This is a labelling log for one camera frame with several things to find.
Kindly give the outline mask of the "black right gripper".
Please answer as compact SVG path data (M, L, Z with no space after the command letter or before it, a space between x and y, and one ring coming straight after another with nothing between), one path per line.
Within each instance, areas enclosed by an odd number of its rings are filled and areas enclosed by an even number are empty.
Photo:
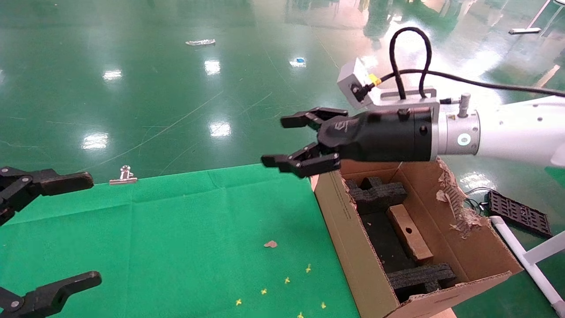
M261 163L298 178L339 170L341 159L358 162L427 162L432 159L432 110L366 111L315 107L281 117L285 129L310 127L318 143L290 155L262 155Z

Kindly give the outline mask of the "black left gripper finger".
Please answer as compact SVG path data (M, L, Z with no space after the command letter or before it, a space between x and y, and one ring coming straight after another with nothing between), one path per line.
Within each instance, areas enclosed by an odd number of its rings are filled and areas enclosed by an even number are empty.
M19 296L0 288L2 318L46 318L61 312L66 301L73 294L94 288L102 283L97 271L71 276L64 280L45 284Z
M53 197L91 189L90 173L60 175L53 169L22 171L13 167L0 170L0 225L12 219L37 197Z

